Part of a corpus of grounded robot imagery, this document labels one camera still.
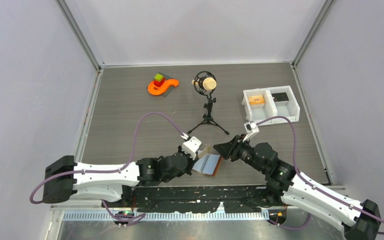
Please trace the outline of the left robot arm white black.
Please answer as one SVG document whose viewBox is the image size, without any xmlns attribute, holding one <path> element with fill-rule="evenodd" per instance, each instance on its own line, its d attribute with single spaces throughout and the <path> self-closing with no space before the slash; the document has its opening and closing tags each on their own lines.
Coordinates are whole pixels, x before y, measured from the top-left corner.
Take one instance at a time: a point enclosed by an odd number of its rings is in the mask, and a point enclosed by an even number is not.
<svg viewBox="0 0 384 240">
<path fill-rule="evenodd" d="M 88 164 L 65 155 L 46 167 L 41 202 L 57 204 L 72 198 L 116 202 L 128 207 L 134 187 L 155 187 L 191 175 L 196 154 L 181 147 L 172 155 L 142 158 L 129 164 Z"/>
</svg>

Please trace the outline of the orange card in box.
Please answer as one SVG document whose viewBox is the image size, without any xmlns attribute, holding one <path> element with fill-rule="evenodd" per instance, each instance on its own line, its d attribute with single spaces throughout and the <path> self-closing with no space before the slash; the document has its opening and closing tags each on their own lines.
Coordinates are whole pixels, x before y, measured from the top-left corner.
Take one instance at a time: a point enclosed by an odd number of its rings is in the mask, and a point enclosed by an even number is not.
<svg viewBox="0 0 384 240">
<path fill-rule="evenodd" d="M 256 108 L 256 106 L 264 106 L 265 105 L 265 98 L 262 94 L 260 95 L 252 95 L 247 97 L 248 103 L 253 108 Z"/>
</svg>

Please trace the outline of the beige microphone in shock mount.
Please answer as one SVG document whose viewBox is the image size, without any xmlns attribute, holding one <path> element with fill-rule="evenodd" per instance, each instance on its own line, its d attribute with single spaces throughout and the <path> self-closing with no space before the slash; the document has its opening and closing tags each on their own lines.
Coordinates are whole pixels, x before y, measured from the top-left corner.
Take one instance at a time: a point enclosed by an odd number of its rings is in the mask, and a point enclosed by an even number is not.
<svg viewBox="0 0 384 240">
<path fill-rule="evenodd" d="M 198 72 L 191 83 L 197 93 L 207 98 L 212 98 L 212 93 L 217 87 L 216 77 L 205 70 Z"/>
</svg>

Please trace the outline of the white two-compartment box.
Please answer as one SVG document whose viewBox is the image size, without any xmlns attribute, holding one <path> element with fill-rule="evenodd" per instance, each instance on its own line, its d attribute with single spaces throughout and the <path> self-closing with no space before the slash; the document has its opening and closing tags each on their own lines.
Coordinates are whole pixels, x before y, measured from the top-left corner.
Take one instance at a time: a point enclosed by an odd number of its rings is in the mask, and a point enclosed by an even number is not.
<svg viewBox="0 0 384 240">
<path fill-rule="evenodd" d="M 286 92 L 289 98 L 287 104 L 275 104 L 272 98 L 272 93 Z M 245 110 L 245 119 L 253 121 L 258 126 L 267 126 L 275 124 L 284 124 L 287 121 L 279 118 L 280 116 L 289 119 L 290 122 L 295 123 L 300 120 L 301 108 L 294 95 L 294 92 L 289 85 L 246 89 L 242 91 L 243 98 L 241 104 Z M 257 105 L 252 107 L 248 103 L 249 96 L 263 95 L 265 105 Z"/>
</svg>

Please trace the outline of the brown card holder wallet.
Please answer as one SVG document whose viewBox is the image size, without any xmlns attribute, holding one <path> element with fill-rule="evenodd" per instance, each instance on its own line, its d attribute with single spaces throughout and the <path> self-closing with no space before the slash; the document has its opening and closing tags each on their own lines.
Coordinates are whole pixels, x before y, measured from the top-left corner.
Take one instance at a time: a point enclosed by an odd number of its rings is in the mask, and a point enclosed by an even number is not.
<svg viewBox="0 0 384 240">
<path fill-rule="evenodd" d="M 211 144 L 199 150 L 197 156 L 199 159 L 192 170 L 204 176 L 215 177 L 224 160 L 223 157 L 214 151 Z"/>
</svg>

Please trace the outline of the aluminium front rail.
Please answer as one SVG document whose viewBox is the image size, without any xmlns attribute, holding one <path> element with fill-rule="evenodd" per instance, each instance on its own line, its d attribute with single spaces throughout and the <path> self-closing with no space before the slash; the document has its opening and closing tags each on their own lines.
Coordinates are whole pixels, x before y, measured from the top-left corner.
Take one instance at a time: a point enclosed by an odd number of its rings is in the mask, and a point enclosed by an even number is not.
<svg viewBox="0 0 384 240">
<path fill-rule="evenodd" d="M 228 213 L 225 208 L 220 205 L 214 213 L 144 213 L 139 212 L 135 208 L 127 207 L 109 207 L 113 213 L 129 212 L 135 216 L 144 214 L 144 221 L 230 221 L 230 220 L 267 220 L 271 213 L 282 211 L 283 209 L 270 207 L 259 208 L 253 213 Z"/>
</svg>

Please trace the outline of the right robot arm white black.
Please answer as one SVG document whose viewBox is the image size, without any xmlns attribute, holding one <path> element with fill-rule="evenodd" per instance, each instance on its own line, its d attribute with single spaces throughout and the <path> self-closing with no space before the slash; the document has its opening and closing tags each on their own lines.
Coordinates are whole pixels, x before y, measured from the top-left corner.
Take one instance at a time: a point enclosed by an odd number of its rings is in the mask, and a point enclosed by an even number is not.
<svg viewBox="0 0 384 240">
<path fill-rule="evenodd" d="M 226 143 L 215 144 L 214 150 L 224 159 L 242 160 L 265 176 L 265 198 L 271 205 L 292 205 L 331 224 L 347 240 L 374 240 L 380 228 L 378 205 L 341 195 L 317 183 L 289 163 L 267 143 L 250 146 L 242 135 Z"/>
</svg>

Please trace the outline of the red toy block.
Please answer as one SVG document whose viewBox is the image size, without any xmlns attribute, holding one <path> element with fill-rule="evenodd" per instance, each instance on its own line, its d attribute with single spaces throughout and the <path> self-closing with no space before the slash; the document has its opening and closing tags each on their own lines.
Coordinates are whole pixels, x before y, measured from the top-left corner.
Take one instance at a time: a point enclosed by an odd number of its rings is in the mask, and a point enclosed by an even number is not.
<svg viewBox="0 0 384 240">
<path fill-rule="evenodd" d="M 161 82 L 156 82 L 153 80 L 153 84 L 155 87 L 160 88 L 165 83 L 165 81 L 166 81 L 166 78 L 164 81 L 161 81 Z"/>
</svg>

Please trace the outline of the grey toy base plate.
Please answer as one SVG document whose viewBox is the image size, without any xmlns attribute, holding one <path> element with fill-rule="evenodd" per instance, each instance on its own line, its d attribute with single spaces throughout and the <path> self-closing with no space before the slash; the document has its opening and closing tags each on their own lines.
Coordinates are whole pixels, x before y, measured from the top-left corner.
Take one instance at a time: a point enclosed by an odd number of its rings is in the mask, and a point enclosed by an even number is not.
<svg viewBox="0 0 384 240">
<path fill-rule="evenodd" d="M 157 73 L 152 81 L 153 94 L 155 96 L 167 97 L 173 88 L 179 85 L 179 81 L 168 75 Z"/>
</svg>

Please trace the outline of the green toy block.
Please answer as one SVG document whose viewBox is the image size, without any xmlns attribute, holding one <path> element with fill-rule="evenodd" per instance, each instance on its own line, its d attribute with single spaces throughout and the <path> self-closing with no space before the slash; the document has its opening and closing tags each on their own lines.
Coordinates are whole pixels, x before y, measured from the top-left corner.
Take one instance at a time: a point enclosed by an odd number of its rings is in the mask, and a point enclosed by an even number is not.
<svg viewBox="0 0 384 240">
<path fill-rule="evenodd" d="M 157 73 L 155 76 L 154 76 L 154 81 L 155 82 L 163 82 L 165 80 L 165 77 L 160 74 L 160 73 Z"/>
</svg>

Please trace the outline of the black card in box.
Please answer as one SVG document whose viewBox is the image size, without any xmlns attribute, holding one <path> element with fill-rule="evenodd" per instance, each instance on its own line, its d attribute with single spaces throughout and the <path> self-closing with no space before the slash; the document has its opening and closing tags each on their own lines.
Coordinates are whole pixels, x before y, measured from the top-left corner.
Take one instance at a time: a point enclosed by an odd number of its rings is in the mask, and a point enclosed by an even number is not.
<svg viewBox="0 0 384 240">
<path fill-rule="evenodd" d="M 285 105 L 289 102 L 289 97 L 286 92 L 272 93 L 272 99 L 277 105 Z"/>
</svg>

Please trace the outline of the orange curved plastic piece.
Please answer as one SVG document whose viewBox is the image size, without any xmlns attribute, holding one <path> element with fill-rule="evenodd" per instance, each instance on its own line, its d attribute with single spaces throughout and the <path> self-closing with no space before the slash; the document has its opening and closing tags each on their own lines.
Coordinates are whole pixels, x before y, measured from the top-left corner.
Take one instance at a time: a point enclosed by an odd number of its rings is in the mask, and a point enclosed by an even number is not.
<svg viewBox="0 0 384 240">
<path fill-rule="evenodd" d="M 154 96 L 160 96 L 164 94 L 170 87 L 176 88 L 179 85 L 179 81 L 176 79 L 168 79 L 161 86 L 156 86 L 154 82 L 150 82 L 147 91 Z"/>
</svg>

